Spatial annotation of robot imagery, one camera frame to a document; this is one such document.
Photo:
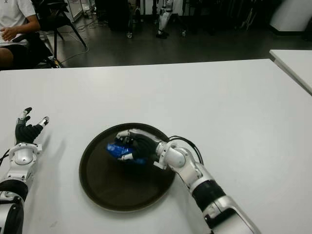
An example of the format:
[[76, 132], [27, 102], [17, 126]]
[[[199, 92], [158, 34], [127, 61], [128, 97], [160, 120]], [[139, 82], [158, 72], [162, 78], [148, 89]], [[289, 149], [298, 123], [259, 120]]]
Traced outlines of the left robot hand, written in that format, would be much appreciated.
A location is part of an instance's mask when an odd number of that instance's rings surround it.
[[28, 124], [27, 121], [31, 118], [29, 116], [32, 107], [24, 109], [17, 118], [15, 126], [15, 139], [16, 144], [20, 143], [33, 143], [35, 139], [41, 134], [46, 125], [49, 124], [50, 118], [44, 117], [38, 124]]

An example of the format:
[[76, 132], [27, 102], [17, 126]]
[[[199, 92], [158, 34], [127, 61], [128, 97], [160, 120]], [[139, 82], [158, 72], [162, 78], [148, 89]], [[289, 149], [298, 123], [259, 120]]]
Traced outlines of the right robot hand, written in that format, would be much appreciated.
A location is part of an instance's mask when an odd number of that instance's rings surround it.
[[128, 144], [133, 151], [121, 156], [120, 160], [136, 160], [156, 153], [160, 138], [141, 129], [128, 129], [117, 133], [116, 139], [122, 144]]

